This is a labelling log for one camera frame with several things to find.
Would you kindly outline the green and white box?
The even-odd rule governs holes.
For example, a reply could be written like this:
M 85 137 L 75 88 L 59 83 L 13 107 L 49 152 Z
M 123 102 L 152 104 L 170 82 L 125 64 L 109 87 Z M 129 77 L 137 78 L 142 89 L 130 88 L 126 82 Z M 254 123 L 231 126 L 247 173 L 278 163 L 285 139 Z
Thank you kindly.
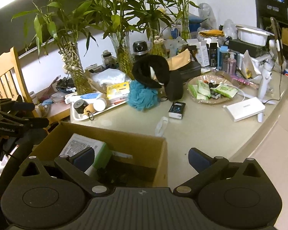
M 74 133 L 60 156 L 68 156 L 69 161 L 90 177 L 98 178 L 97 171 L 105 169 L 112 152 L 105 142 Z

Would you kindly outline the teal bath loofah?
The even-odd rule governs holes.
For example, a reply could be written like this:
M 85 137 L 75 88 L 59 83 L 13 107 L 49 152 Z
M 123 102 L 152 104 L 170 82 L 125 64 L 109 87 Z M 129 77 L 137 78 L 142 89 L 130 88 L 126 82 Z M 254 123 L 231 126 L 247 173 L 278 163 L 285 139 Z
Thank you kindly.
M 145 111 L 156 107 L 160 103 L 158 90 L 146 87 L 134 80 L 129 84 L 127 104 L 138 111 Z

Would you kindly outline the wooden chair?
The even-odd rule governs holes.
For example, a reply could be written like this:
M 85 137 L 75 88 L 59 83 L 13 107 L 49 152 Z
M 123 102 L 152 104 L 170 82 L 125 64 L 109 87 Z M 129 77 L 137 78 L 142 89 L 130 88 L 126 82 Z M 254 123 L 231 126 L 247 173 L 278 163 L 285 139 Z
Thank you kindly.
M 25 84 L 17 50 L 12 47 L 10 51 L 0 55 L 0 99 L 16 100 L 18 96 L 24 102 L 33 102 Z M 69 116 L 70 105 L 61 102 L 50 106 L 46 118 L 50 124 L 54 124 Z

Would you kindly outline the white plastic tray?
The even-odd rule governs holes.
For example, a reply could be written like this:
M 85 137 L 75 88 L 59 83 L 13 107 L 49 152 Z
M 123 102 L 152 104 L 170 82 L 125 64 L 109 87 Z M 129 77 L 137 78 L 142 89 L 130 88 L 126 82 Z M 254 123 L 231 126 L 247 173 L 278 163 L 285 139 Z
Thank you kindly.
M 109 99 L 101 93 L 85 95 L 70 95 L 65 97 L 65 103 L 71 105 L 71 118 L 74 121 L 93 121 L 94 117 L 126 102 L 127 95 Z

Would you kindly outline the cardboard box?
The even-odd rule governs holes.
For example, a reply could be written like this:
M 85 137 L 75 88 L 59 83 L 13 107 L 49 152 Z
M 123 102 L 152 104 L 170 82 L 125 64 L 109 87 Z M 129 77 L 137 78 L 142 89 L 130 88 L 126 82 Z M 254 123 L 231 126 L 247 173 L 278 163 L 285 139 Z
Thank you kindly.
M 149 187 L 167 187 L 167 141 L 163 137 L 108 130 L 68 122 L 60 123 L 31 152 L 42 161 L 53 161 L 59 156 L 71 136 L 76 133 L 105 142 L 113 159 L 121 163 L 154 169 Z

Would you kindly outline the small black card box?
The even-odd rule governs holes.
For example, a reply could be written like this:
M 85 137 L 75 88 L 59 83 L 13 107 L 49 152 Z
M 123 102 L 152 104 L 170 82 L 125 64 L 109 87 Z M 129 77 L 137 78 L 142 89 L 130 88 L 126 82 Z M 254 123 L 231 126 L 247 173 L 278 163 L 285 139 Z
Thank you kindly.
M 171 105 L 168 116 L 174 119 L 182 119 L 186 104 L 183 102 L 173 102 Z

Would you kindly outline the white power bank box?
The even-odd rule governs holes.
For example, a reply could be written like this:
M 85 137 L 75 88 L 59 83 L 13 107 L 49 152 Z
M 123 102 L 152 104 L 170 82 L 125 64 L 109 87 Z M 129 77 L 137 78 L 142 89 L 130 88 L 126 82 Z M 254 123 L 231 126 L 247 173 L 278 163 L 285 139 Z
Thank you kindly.
M 226 105 L 225 110 L 232 117 L 234 122 L 238 122 L 258 115 L 259 113 L 263 113 L 265 105 L 257 97 L 253 97 L 231 105 Z

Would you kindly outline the green wet wipes pack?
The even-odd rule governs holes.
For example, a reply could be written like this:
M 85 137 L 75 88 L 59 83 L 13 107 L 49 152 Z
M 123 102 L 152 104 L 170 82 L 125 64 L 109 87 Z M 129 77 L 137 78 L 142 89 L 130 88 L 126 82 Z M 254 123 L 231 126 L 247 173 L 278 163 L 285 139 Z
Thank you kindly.
M 221 94 L 224 97 L 232 99 L 238 92 L 238 89 L 227 84 L 219 84 L 216 88 L 213 89 L 218 94 Z

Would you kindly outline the yellow medicine box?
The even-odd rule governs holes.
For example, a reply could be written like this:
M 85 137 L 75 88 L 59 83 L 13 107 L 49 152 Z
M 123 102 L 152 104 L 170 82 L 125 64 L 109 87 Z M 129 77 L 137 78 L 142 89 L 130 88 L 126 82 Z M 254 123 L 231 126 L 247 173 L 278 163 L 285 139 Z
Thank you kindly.
M 116 99 L 127 96 L 130 92 L 129 82 L 110 85 L 107 87 L 107 98 Z

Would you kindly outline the black speaker cylinder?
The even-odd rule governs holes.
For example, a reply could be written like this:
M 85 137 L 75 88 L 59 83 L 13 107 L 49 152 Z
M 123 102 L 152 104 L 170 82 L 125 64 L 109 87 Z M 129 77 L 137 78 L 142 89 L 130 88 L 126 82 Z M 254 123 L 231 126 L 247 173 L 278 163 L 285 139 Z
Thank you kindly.
M 169 101 L 177 101 L 183 97 L 183 80 L 178 70 L 170 71 L 169 82 L 164 86 L 165 94 Z

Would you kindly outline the white gimbal tripod stand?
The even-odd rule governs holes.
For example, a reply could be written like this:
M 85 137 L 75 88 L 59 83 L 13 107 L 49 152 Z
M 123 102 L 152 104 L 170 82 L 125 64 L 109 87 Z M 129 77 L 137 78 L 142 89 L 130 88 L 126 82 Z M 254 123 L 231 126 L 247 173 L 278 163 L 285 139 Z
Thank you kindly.
M 257 94 L 257 98 L 262 101 L 266 95 L 267 89 L 268 89 L 268 84 L 271 81 L 271 76 L 272 76 L 272 69 L 274 68 L 275 62 L 278 59 L 278 54 L 280 53 L 281 50 L 281 43 L 280 41 L 277 40 L 269 40 L 269 53 L 270 56 L 266 60 L 266 62 L 263 65 L 263 69 L 261 72 L 262 79 L 259 85 L 259 91 Z

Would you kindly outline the black zip case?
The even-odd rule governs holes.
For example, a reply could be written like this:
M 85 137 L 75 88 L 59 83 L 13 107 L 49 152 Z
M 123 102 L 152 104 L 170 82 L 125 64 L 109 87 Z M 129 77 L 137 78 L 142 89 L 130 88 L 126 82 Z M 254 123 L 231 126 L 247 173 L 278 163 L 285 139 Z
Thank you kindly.
M 179 68 L 178 71 L 183 80 L 189 80 L 201 75 L 201 64 L 197 61 L 190 61 L 187 65 Z

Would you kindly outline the bamboo plant in vase left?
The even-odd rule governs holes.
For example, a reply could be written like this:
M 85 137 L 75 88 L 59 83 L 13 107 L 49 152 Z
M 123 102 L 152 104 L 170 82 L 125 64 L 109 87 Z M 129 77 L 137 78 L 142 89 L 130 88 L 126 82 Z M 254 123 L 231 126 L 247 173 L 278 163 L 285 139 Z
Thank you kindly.
M 33 3 L 34 9 L 18 12 L 11 19 L 33 14 L 33 41 L 38 53 L 44 49 L 47 54 L 49 40 L 53 39 L 63 61 L 63 71 L 72 78 L 77 94 L 89 94 L 93 92 L 93 87 L 81 64 L 78 40 L 81 35 L 85 37 L 86 49 L 89 49 L 91 40 L 96 40 L 89 30 L 89 24 L 96 12 L 90 8 L 92 0 L 80 2 L 72 7 L 71 11 L 64 7 L 65 1 L 67 0 L 49 0 L 44 6 Z

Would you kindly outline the bamboo plant in vase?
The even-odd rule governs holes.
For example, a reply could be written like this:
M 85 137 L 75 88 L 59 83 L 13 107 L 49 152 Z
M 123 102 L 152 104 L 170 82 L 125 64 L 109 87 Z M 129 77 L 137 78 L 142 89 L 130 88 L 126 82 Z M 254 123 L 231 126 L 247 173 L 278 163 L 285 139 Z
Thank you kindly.
M 96 40 L 89 30 L 89 24 L 96 12 L 90 8 L 92 0 L 80 2 L 72 7 L 71 11 L 64 7 L 65 1 L 67 0 L 49 0 L 44 6 L 33 3 L 34 9 L 18 12 L 11 19 L 33 14 L 33 41 L 38 53 L 44 49 L 47 54 L 49 40 L 53 39 L 63 61 L 63 71 L 72 78 L 77 94 L 89 94 L 93 92 L 93 87 L 81 64 L 78 40 L 81 35 L 85 37 L 86 49 L 89 49 L 91 40 Z
M 151 26 L 153 36 L 161 36 L 163 29 L 162 22 L 168 28 L 179 26 L 179 36 L 183 40 L 191 38 L 189 29 L 189 9 L 190 7 L 199 8 L 192 0 L 147 0 L 150 10 L 155 12 L 154 19 L 158 22 Z
M 103 32 L 103 38 L 110 38 L 120 71 L 133 80 L 129 33 L 138 31 L 137 27 L 130 23 L 136 18 L 138 2 L 136 0 L 92 0 L 90 8 L 97 13 L 92 26 Z

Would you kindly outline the pink soap pump bottle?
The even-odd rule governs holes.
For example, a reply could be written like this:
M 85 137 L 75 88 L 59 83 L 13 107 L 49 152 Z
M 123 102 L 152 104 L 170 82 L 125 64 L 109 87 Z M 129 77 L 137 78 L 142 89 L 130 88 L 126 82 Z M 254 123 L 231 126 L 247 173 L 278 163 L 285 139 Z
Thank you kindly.
M 227 73 L 230 75 L 235 75 L 237 60 L 235 59 L 235 53 L 230 52 L 229 58 L 227 60 Z

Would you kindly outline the brown paper envelope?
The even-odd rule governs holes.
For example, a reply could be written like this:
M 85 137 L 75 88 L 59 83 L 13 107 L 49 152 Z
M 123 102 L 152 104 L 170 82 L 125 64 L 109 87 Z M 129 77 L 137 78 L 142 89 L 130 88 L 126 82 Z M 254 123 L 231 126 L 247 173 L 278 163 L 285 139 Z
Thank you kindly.
M 167 59 L 170 71 L 180 69 L 181 67 L 184 67 L 185 65 L 189 64 L 190 61 L 191 61 L 191 55 L 188 49 L 185 49 L 178 55 Z

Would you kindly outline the black insulated mug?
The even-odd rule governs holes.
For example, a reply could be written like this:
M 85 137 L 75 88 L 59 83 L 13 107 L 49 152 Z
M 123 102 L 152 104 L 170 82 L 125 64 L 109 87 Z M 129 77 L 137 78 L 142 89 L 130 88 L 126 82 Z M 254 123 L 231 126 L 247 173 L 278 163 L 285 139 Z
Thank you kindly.
M 134 60 L 137 61 L 140 58 L 151 54 L 152 43 L 145 40 L 139 40 L 133 43 L 132 49 L 134 52 Z

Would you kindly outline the white food container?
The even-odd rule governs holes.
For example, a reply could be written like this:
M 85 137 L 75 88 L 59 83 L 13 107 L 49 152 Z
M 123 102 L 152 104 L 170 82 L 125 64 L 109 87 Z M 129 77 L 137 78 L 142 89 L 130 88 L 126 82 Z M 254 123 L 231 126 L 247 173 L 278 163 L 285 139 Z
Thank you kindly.
M 264 47 L 267 43 L 269 36 L 273 36 L 272 33 L 264 31 L 259 28 L 236 25 L 238 39 L 242 42 Z

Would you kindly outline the bamboo plant in vase middle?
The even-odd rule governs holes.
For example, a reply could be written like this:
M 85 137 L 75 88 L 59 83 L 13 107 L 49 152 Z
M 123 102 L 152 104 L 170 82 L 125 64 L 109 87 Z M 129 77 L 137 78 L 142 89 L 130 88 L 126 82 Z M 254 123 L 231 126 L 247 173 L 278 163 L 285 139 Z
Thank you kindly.
M 103 38 L 110 38 L 120 71 L 133 80 L 129 33 L 138 31 L 137 27 L 130 23 L 136 18 L 138 2 L 136 0 L 92 0 L 90 8 L 97 13 L 92 26 L 103 32 Z

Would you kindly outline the bamboo plant in vase right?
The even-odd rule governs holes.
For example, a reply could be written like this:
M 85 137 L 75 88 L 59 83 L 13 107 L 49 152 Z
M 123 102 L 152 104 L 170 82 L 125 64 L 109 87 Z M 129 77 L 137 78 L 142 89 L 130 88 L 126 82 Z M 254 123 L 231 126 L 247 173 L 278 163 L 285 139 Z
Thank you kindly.
M 190 7 L 199 8 L 192 0 L 147 0 L 150 10 L 155 12 L 154 19 L 158 22 L 151 26 L 153 36 L 161 36 L 163 29 L 162 22 L 168 28 L 179 26 L 179 36 L 183 40 L 191 38 L 189 29 L 189 9 Z

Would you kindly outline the black wall television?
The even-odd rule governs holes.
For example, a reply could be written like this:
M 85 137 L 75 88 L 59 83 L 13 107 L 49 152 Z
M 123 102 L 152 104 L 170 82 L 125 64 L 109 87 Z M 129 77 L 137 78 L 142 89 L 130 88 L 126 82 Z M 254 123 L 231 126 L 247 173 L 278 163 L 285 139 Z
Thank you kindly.
M 56 14 L 59 8 L 73 12 L 86 0 L 0 0 L 0 55 L 15 47 L 18 54 L 36 48 L 52 39 L 47 27 L 54 21 L 62 26 Z

